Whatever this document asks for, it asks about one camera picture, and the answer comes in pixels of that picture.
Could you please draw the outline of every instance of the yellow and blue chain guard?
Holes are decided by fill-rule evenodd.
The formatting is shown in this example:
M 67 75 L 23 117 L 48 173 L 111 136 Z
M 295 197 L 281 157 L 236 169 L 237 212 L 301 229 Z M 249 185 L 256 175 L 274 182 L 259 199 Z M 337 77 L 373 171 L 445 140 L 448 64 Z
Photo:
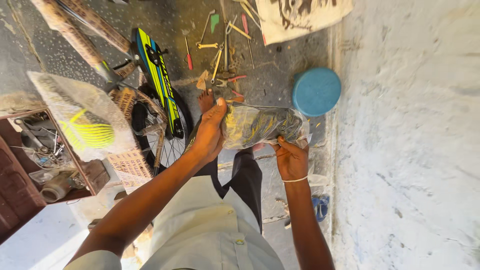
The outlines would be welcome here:
M 145 74 L 148 74 L 148 83 L 155 89 L 155 95 L 160 100 L 167 114 L 169 128 L 166 137 L 173 135 L 182 139 L 184 132 L 177 104 L 173 99 L 173 91 L 167 69 L 165 68 L 165 62 L 163 61 L 162 51 L 158 44 L 140 28 L 133 29 L 132 39 L 132 48 L 135 54 L 140 57 L 140 67 Z

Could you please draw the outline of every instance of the red-handled screwdriver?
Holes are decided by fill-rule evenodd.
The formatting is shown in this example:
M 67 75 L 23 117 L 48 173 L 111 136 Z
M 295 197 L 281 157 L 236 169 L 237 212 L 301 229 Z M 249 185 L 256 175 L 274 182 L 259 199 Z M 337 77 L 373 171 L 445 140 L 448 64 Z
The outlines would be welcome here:
M 243 23 L 243 30 L 248 35 L 247 15 L 245 15 L 245 13 L 241 14 L 241 21 Z M 252 59 L 252 67 L 253 69 L 255 69 L 255 65 L 253 64 L 252 49 L 250 48 L 250 40 L 247 39 L 247 41 L 248 41 L 248 50 L 250 50 L 250 58 Z
M 188 52 L 188 42 L 187 42 L 187 37 L 185 37 L 185 44 L 187 44 L 187 60 L 188 60 L 188 69 L 192 70 L 193 69 L 193 63 L 192 63 L 192 56 Z

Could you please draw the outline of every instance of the bicycle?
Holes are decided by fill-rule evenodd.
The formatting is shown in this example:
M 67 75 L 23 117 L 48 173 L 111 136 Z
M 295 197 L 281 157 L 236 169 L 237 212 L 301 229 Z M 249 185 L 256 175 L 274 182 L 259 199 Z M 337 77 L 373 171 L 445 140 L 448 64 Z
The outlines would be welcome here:
M 187 105 L 170 85 L 163 54 L 158 44 L 142 29 L 132 30 L 132 42 L 115 30 L 98 13 L 81 0 L 31 0 L 52 30 L 57 30 L 100 75 L 107 93 L 119 87 L 133 90 L 132 129 L 153 175 L 162 172 L 183 153 L 193 130 Z M 130 59 L 110 67 L 88 37 L 78 29 L 67 14 L 72 15 Z M 123 82 L 138 66 L 145 80 L 135 88 Z

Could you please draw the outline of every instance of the wristband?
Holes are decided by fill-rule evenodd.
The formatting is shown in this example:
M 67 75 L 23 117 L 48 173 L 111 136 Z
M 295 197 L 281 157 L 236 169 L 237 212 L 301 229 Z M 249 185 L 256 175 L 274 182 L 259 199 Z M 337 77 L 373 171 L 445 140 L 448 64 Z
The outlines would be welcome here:
M 297 180 L 287 180 L 287 181 L 285 181 L 285 180 L 282 180 L 282 181 L 283 181 L 283 182 L 285 182 L 285 183 L 290 183 L 290 182 L 298 182 L 298 181 L 302 181 L 302 180 L 305 180 L 305 179 L 307 179 L 307 177 L 308 177 L 308 175 L 307 175 L 307 176 L 305 176 L 305 177 L 303 177 L 303 178 L 297 179 Z

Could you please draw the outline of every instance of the hand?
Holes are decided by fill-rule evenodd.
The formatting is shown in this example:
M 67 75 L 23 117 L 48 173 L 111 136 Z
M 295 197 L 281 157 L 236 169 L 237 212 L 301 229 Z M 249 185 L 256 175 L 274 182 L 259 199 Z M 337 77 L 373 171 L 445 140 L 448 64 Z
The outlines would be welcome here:
M 214 160 L 223 145 L 223 135 L 220 124 L 227 111 L 227 103 L 223 98 L 216 101 L 216 105 L 203 114 L 202 122 L 198 126 L 197 137 L 192 145 L 191 151 L 207 163 Z
M 276 164 L 283 181 L 297 180 L 308 174 L 308 145 L 302 149 L 291 144 L 282 136 L 278 137 L 278 144 L 271 145 L 275 150 Z

